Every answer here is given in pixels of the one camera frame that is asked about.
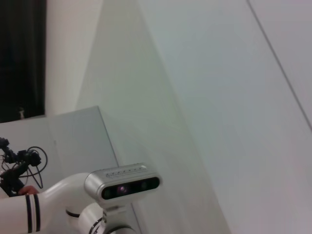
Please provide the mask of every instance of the black stripe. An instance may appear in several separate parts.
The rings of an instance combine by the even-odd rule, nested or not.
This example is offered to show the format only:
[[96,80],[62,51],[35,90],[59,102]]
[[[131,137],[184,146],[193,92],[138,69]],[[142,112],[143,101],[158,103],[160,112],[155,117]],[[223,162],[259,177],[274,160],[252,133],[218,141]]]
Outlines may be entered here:
[[31,206],[30,206],[30,199],[29,195],[25,196],[26,198],[26,206],[27,206],[27,221],[28,221],[28,233],[32,233],[33,231],[33,224],[31,219]]
[[40,231],[40,205],[38,195],[34,194],[35,206],[36,206],[36,232]]
[[93,231],[93,229],[94,229],[94,227],[99,223],[99,222],[101,222],[102,221],[102,219],[103,218],[100,218],[98,221],[96,221],[94,224],[93,224],[93,226],[91,227],[91,229],[90,229],[90,231],[89,231],[89,234],[91,234],[92,233],[92,231]]
[[71,216],[71,217],[74,217],[74,218],[79,218],[80,214],[75,214],[75,213],[71,213],[70,211],[66,210],[66,213]]
[[117,226],[117,227],[114,227],[112,228],[111,230],[109,230],[108,232],[104,232],[105,234],[111,234],[113,233],[114,231],[117,231],[118,229],[122,229],[122,228],[129,228],[129,229],[132,229],[130,226],[128,225],[121,225],[121,226]]

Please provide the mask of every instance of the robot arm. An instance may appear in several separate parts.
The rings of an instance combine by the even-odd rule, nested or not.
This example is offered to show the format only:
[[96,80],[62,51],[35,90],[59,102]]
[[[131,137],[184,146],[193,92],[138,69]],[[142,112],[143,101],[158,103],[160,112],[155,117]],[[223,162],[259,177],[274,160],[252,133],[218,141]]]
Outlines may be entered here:
[[132,234],[125,205],[160,183],[160,176],[142,163],[76,174],[41,194],[0,199],[0,232],[38,232],[48,226],[57,210],[65,209],[75,217],[72,226],[82,234]]
[[82,173],[70,176],[41,194],[0,199],[1,234],[43,230],[59,209],[80,214],[94,202],[84,191],[84,181],[88,175]]

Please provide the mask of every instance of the camera housing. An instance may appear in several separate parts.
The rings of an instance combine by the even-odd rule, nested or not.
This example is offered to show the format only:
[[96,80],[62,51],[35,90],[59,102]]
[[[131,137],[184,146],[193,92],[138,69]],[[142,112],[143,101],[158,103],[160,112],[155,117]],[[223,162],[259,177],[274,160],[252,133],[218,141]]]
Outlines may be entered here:
[[84,188],[101,207],[108,208],[141,198],[160,184],[161,178],[151,166],[138,163],[92,172]]

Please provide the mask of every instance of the white wall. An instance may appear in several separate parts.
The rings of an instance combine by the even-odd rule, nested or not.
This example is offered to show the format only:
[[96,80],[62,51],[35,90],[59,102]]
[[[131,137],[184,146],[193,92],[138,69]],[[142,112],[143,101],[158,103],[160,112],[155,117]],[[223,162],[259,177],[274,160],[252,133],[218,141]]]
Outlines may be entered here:
[[48,0],[45,111],[74,111],[103,0]]
[[309,233],[311,132],[246,2],[139,2],[232,233]]
[[312,2],[251,0],[251,4],[312,122]]
[[311,133],[245,1],[105,1],[91,105],[122,164],[164,177],[144,233],[310,232]]

